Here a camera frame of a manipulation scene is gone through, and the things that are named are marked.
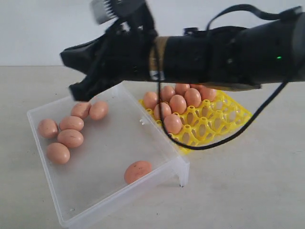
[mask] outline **brown egg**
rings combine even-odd
[[[81,119],[85,119],[89,115],[90,107],[91,107],[91,103],[89,102],[77,103],[71,110],[71,116],[76,116]]]
[[[156,107],[153,110],[153,116],[156,120],[160,120],[160,110],[159,110],[159,108],[160,108],[160,104],[157,104]],[[161,109],[162,109],[163,119],[166,116],[168,116],[172,113],[170,106],[166,103],[161,103]]]
[[[197,90],[200,90],[203,87],[203,85],[200,85],[200,84],[190,84],[190,87],[191,88],[195,88]]]
[[[77,116],[67,116],[59,123],[61,130],[73,129],[81,131],[84,128],[84,121]]]
[[[38,124],[38,133],[47,139],[55,138],[58,134],[58,126],[57,123],[50,119],[46,118],[39,122]]]
[[[143,97],[143,105],[146,109],[154,109],[158,103],[158,95],[156,92],[146,92]]]
[[[178,134],[182,129],[181,119],[175,114],[170,114],[169,116],[167,116],[164,119],[164,125],[166,127],[167,132],[174,135]]]
[[[171,98],[176,94],[173,87],[167,85],[161,90],[161,99],[163,102],[168,102],[171,100]]]
[[[47,157],[51,162],[63,165],[69,161],[70,151],[65,145],[54,142],[47,147]]]
[[[98,121],[103,119],[107,115],[108,110],[108,103],[104,101],[97,101],[91,106],[89,116],[91,119]]]
[[[170,100],[170,107],[173,113],[183,114],[186,110],[186,101],[183,96],[176,94]]]
[[[125,171],[124,180],[131,184],[152,171],[152,165],[148,161],[137,161],[131,164]]]
[[[189,90],[187,90],[184,95],[184,98],[187,106],[194,106],[194,107],[200,106],[201,96],[197,89],[190,88]]]
[[[67,129],[58,134],[57,141],[68,148],[76,148],[84,142],[84,137],[77,130]]]
[[[184,84],[184,83],[176,83],[175,86],[175,91],[176,94],[182,95],[184,96],[185,92],[187,91],[187,89],[190,88],[189,84]]]
[[[201,95],[201,100],[208,99],[211,102],[214,101],[214,99],[217,95],[217,91],[215,89],[207,88],[207,87],[201,88],[199,92]]]

